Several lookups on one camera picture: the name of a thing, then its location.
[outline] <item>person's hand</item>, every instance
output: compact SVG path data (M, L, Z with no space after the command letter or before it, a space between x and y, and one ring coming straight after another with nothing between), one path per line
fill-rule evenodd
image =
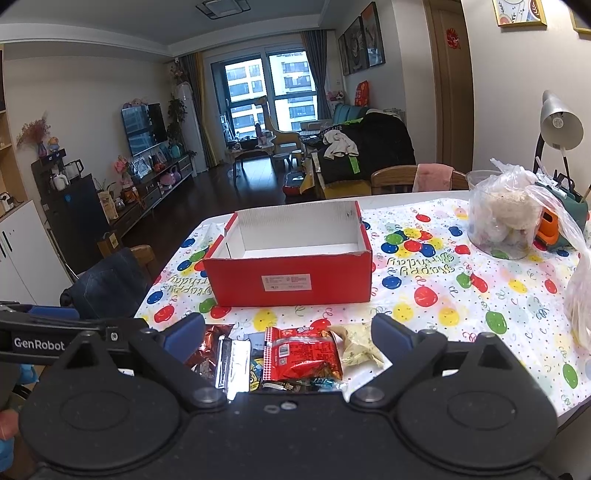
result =
M14 410L0 411L0 440L10 440L18 433L18 413Z

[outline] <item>ceiling light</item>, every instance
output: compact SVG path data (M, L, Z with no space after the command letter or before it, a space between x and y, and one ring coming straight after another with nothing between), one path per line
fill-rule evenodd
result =
M247 0L207 0L195 7L212 20L241 14L251 9Z

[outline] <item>red cardboard box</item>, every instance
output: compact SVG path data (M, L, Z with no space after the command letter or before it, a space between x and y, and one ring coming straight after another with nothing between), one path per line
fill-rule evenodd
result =
M372 250L351 200L236 212L203 265L225 307L357 303L371 296Z

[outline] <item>lamp shade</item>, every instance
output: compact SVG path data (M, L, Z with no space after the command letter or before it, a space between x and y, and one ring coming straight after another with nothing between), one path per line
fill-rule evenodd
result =
M540 131L544 142L557 150L572 150L583 140L583 124L550 90L542 96Z

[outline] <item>curtain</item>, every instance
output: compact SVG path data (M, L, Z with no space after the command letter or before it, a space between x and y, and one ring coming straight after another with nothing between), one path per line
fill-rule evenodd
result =
M213 154L213 148L207 128L203 122L204 105L203 99L205 81L203 77L203 57L201 52L190 53L178 59L183 73L187 76L191 89L193 90L193 103L197 112L197 122L199 123L199 132L203 143L203 154L208 168L215 167L220 161Z
M332 118L329 103L326 100L324 83L326 82L326 30L306 30L301 39L308 56L312 78L318 90L318 119Z

